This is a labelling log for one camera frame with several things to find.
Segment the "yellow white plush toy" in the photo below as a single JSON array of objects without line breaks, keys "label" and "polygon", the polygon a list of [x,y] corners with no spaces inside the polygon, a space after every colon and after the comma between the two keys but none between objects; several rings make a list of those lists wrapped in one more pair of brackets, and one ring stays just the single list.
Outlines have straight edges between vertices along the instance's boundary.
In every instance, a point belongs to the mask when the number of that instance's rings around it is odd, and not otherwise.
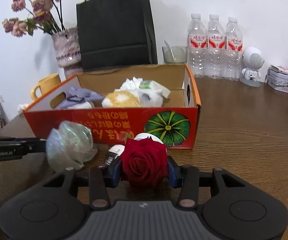
[{"label": "yellow white plush toy", "polygon": [[162,90],[133,89],[115,90],[102,101],[103,108],[161,107]]}]

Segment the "clear water bottle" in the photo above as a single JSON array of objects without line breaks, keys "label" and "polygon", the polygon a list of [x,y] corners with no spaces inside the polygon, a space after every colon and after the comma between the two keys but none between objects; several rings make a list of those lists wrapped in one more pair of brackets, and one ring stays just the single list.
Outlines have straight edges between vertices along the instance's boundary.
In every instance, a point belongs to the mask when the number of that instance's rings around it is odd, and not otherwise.
[{"label": "clear water bottle", "polygon": [[241,72],[241,54],[243,52],[243,33],[236,17],[228,17],[225,30],[226,50],[224,78],[238,81]]},{"label": "clear water bottle", "polygon": [[206,75],[207,33],[200,14],[191,14],[187,33],[188,65],[195,77],[204,77]]},{"label": "clear water bottle", "polygon": [[220,80],[224,75],[225,31],[219,22],[219,15],[210,14],[207,25],[207,76]]}]

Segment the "crumpled white paper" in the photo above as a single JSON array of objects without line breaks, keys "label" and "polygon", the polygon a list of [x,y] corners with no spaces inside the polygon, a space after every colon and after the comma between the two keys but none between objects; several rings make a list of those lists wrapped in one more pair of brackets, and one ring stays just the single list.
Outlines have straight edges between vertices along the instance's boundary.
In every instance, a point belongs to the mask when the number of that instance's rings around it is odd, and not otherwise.
[{"label": "crumpled white paper", "polygon": [[19,104],[17,107],[18,115],[21,115],[24,113],[24,111],[29,107],[28,103],[25,104]]}]

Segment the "mottled purple ceramic vase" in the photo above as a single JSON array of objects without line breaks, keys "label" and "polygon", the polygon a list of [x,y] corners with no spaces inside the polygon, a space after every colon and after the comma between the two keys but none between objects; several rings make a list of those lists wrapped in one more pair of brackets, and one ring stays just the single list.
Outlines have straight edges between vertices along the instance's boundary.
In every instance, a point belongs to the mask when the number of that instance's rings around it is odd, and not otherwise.
[{"label": "mottled purple ceramic vase", "polygon": [[77,27],[53,34],[52,40],[58,66],[64,69],[65,78],[83,73]]}]

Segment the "white round robot speaker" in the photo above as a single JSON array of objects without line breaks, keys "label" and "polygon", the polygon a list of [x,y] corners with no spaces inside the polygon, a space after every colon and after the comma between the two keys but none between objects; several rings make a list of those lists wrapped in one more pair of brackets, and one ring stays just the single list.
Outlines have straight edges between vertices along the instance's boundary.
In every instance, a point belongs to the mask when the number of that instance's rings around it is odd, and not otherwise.
[{"label": "white round robot speaker", "polygon": [[243,52],[244,68],[241,70],[239,81],[247,86],[260,87],[258,79],[261,78],[259,72],[265,60],[261,51],[254,47],[247,47]]}]

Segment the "orange cardboard produce box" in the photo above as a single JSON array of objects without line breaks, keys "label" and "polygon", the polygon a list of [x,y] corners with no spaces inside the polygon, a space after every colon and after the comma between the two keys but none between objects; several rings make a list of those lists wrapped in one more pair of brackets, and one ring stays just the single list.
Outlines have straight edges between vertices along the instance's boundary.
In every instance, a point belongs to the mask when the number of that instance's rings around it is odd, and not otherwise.
[{"label": "orange cardboard produce box", "polygon": [[[58,109],[51,101],[69,89],[85,88],[107,95],[132,77],[154,80],[170,90],[162,107],[103,108],[96,102],[93,109]],[[123,144],[127,136],[147,132],[167,147],[191,150],[194,147],[201,100],[194,75],[187,65],[142,65],[106,72],[78,74],[63,81],[32,103],[24,116],[34,135],[47,138],[62,121],[71,121],[91,129],[98,144]]]}]

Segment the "white patterned tin box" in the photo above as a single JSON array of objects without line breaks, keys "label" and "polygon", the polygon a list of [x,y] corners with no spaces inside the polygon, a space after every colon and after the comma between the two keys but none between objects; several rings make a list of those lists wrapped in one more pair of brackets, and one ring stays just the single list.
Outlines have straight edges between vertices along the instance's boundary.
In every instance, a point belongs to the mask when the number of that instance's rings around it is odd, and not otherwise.
[{"label": "white patterned tin box", "polygon": [[288,93],[288,69],[271,65],[267,70],[265,82],[274,90]]}]

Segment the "green gum pack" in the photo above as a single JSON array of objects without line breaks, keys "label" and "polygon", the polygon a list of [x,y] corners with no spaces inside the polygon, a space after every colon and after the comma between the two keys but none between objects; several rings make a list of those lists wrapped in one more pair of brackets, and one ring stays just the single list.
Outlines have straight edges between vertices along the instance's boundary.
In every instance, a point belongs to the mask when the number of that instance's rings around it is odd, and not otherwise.
[{"label": "green gum pack", "polygon": [[170,90],[167,87],[159,84],[154,80],[143,80],[139,86],[140,89],[151,89],[156,91],[158,94],[161,94],[164,98],[168,98],[170,95]]}]

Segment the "middle clear water bottle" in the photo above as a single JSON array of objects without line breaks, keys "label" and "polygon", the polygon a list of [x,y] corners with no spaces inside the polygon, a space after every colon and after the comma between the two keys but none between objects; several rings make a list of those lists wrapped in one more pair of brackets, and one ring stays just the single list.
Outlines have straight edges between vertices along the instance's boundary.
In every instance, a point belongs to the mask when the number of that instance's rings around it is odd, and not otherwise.
[{"label": "middle clear water bottle", "polygon": [[207,76],[220,80],[224,75],[225,31],[219,22],[219,15],[210,14],[207,25]]}]

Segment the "black paper gift bag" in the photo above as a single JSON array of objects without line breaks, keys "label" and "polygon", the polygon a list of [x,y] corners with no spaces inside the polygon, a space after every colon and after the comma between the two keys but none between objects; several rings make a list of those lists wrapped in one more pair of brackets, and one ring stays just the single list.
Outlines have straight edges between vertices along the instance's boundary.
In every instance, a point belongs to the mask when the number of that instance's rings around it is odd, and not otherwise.
[{"label": "black paper gift bag", "polygon": [[158,63],[150,0],[89,0],[76,7],[85,72]]}]

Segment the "purple knitted cloth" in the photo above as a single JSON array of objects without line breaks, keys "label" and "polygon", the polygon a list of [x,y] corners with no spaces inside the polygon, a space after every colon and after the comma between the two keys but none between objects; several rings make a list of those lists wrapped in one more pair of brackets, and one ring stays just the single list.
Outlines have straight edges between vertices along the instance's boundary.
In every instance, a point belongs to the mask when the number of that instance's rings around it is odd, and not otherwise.
[{"label": "purple knitted cloth", "polygon": [[56,109],[93,109],[94,102],[101,103],[104,96],[100,93],[86,88],[71,87],[65,94],[65,99],[56,107]]}]

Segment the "metal spoon in glass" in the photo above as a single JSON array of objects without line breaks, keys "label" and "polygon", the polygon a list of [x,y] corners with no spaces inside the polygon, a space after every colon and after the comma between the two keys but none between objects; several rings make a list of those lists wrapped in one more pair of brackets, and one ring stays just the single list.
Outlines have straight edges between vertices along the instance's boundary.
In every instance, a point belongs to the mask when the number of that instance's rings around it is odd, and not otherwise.
[{"label": "metal spoon in glass", "polygon": [[166,40],[164,40],[164,44],[166,46],[166,49],[163,51],[164,62],[165,63],[175,63],[176,57],[174,55],[172,47],[170,46],[170,44]]}]

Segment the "clear glass cup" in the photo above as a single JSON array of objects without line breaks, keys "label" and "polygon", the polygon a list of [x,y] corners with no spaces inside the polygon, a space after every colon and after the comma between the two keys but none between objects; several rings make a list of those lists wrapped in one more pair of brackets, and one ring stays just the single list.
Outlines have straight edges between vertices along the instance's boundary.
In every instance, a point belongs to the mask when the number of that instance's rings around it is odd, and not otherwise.
[{"label": "clear glass cup", "polygon": [[186,64],[187,63],[187,54],[188,48],[186,46],[171,46],[176,57],[175,63],[166,63],[166,64]]}]

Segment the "right clear water bottle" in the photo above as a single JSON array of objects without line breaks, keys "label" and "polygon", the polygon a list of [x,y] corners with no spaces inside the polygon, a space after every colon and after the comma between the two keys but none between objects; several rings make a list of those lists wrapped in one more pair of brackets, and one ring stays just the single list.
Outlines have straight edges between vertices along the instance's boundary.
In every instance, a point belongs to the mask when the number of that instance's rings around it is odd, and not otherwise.
[{"label": "right clear water bottle", "polygon": [[228,17],[225,30],[226,50],[224,78],[238,81],[241,72],[241,54],[243,52],[243,33],[236,17]]}]

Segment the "clear plastic wrap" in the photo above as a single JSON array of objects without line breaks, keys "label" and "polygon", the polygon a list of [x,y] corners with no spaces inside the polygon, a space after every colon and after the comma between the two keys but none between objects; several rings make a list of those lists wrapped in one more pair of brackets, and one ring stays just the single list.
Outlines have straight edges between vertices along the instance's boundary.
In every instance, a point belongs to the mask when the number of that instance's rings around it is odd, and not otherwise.
[{"label": "clear plastic wrap", "polygon": [[96,154],[91,129],[75,122],[61,122],[46,140],[47,161],[55,172],[66,168],[81,170]]}]

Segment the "dried pink rose bouquet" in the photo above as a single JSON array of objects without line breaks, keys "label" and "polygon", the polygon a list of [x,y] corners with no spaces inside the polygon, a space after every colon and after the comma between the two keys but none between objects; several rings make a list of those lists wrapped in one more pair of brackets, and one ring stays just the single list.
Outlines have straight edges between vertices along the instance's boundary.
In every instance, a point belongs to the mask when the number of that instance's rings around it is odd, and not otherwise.
[{"label": "dried pink rose bouquet", "polygon": [[24,20],[13,17],[2,21],[4,32],[15,37],[32,36],[38,29],[50,35],[66,30],[62,0],[12,0],[11,9],[13,12],[28,12]]}]

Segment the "yellow ceramic mug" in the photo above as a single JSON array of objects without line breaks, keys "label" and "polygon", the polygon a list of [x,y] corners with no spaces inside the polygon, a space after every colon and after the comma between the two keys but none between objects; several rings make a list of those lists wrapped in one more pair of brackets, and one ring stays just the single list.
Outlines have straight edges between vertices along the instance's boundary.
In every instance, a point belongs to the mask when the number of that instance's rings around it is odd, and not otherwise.
[{"label": "yellow ceramic mug", "polygon": [[58,73],[53,73],[39,80],[38,83],[31,89],[31,99],[35,101],[39,98],[36,94],[37,90],[40,90],[41,95],[44,95],[61,82],[62,81]]}]

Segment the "left clear water bottle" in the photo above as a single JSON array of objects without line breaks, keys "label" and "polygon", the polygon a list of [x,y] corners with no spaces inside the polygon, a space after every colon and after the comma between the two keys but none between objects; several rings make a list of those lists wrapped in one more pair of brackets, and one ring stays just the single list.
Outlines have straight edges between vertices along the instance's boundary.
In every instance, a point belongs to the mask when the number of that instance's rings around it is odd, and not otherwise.
[{"label": "left clear water bottle", "polygon": [[191,14],[187,33],[188,65],[195,77],[204,77],[206,75],[207,33],[200,14]]}]

